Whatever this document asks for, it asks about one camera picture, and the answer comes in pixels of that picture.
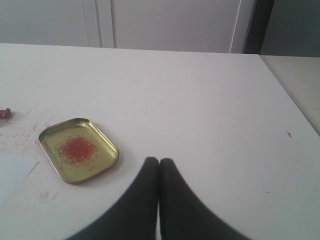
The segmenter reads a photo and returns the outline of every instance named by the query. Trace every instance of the paper sheet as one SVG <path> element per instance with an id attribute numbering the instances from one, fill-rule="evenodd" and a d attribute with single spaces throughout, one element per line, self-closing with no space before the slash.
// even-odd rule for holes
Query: paper sheet
<path id="1" fill-rule="evenodd" d="M 38 161 L 13 155 L 0 155 L 0 209 L 28 176 Z"/>

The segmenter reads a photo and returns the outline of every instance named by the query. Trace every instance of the rectangular tin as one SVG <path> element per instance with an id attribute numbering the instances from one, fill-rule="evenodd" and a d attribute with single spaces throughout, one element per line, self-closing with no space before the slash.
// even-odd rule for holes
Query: rectangular tin
<path id="1" fill-rule="evenodd" d="M 45 129 L 39 142 L 67 183 L 86 181 L 111 168 L 119 157 L 115 145 L 88 119 L 74 118 Z"/>

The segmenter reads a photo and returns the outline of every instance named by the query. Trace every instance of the red object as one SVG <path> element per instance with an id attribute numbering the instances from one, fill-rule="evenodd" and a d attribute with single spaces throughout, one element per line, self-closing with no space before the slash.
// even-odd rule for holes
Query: red object
<path id="1" fill-rule="evenodd" d="M 9 119 L 11 117 L 11 110 L 7 108 L 6 110 L 0 110 L 0 118 Z"/>
<path id="2" fill-rule="evenodd" d="M 59 144 L 56 148 L 59 157 L 64 159 L 67 164 L 82 165 L 91 162 L 90 158 L 97 150 L 97 146 L 81 136 Z"/>

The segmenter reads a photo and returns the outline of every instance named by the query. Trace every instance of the red powder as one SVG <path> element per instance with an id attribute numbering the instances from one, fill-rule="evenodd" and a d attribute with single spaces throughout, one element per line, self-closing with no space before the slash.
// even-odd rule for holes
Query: red powder
<path id="1" fill-rule="evenodd" d="M 87 164 L 98 148 L 84 137 L 78 136 L 59 144 L 56 151 L 67 164 Z"/>

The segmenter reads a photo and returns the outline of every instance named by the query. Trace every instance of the red stain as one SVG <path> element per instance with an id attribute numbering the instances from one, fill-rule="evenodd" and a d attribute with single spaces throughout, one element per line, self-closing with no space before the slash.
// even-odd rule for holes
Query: red stain
<path id="1" fill-rule="evenodd" d="M 67 164 L 87 164 L 91 162 L 91 156 L 98 150 L 92 142 L 78 136 L 56 146 L 59 157 Z"/>

